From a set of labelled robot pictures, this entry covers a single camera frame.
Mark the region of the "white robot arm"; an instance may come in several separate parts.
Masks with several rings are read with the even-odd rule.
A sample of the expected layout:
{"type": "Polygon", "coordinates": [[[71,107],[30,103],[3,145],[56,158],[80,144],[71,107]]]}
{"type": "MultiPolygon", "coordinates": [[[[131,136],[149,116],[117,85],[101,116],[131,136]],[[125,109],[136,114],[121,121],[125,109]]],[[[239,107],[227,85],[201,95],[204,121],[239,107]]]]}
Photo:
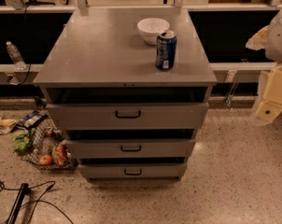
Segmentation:
{"type": "Polygon", "coordinates": [[[277,66],[260,74],[258,98],[250,115],[256,126],[270,124],[282,113],[282,8],[268,26],[264,48],[266,57],[277,66]]]}

